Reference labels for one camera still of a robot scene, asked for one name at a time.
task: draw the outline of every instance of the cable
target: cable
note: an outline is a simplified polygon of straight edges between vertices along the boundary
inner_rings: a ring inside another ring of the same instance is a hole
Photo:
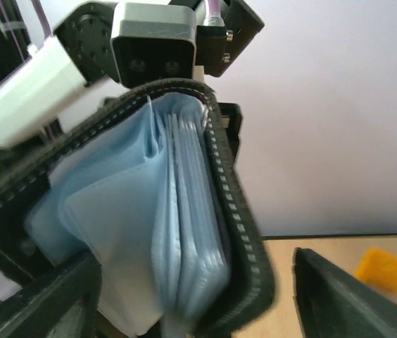
[[[220,15],[220,0],[205,0],[204,26],[225,26]]]
[[[6,13],[6,10],[5,10],[1,0],[0,0],[0,10],[3,13],[4,19],[8,23],[9,22],[8,14]],[[24,57],[24,54],[23,54],[22,50],[20,49],[20,45],[18,43],[17,37],[15,36],[14,31],[12,31],[12,30],[11,30],[11,36],[13,37],[15,46],[17,47],[18,53],[20,54],[20,57],[22,58],[22,61],[25,61],[25,57]]]
[[[46,39],[51,35],[51,27],[50,27],[49,19],[47,19],[45,15],[44,8],[42,7],[40,0],[31,0],[31,3],[42,25],[42,30],[44,31],[44,38]]]
[[[36,135],[56,119],[59,104],[84,93],[86,83],[59,39],[46,39],[25,66],[0,86],[0,150]]]

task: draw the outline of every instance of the screw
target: screw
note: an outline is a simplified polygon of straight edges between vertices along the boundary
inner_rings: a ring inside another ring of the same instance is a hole
[[[176,61],[167,62],[165,64],[165,66],[164,66],[164,71],[170,76],[178,74],[178,72],[179,72],[179,63],[176,62]]]
[[[228,30],[227,31],[227,42],[231,42],[233,41],[233,31],[232,30]]]
[[[130,61],[130,70],[137,73],[143,73],[146,70],[146,64],[142,60],[131,60]]]
[[[222,61],[224,61],[224,63],[229,63],[231,60],[229,53],[224,53],[224,55],[222,56]]]

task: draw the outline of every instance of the black bracket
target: black bracket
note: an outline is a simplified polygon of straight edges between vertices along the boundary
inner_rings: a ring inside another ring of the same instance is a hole
[[[100,290],[99,263],[91,253],[80,254],[0,303],[0,338],[46,337],[76,303],[80,321],[73,324],[80,334],[71,337],[90,338]]]
[[[172,0],[169,4],[196,10],[201,1]],[[205,74],[214,77],[220,77],[264,28],[264,22],[244,0],[224,1],[228,6],[222,12],[225,27],[197,26],[196,65],[203,65]]]
[[[105,75],[119,82],[111,51],[111,29],[116,5],[101,2],[82,4],[54,30],[89,85]]]

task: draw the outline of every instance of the black wallet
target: black wallet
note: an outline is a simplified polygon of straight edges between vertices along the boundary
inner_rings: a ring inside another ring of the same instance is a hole
[[[203,150],[208,162],[215,219],[231,248],[229,280],[194,324],[197,337],[221,337],[242,328],[274,300],[272,266],[234,169],[234,152],[222,124],[213,90],[193,80],[151,82],[112,100],[69,133],[33,149],[0,175],[0,270],[25,286],[53,269],[25,231],[27,214],[51,189],[49,173],[57,163],[100,135],[125,124],[144,105],[169,93],[192,96],[206,111]]]

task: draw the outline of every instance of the robotic arm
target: robotic arm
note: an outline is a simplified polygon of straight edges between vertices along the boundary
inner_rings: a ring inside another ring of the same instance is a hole
[[[0,151],[37,134],[105,77],[129,88],[192,78],[196,66],[219,77],[263,26],[242,0],[85,3],[0,85]]]

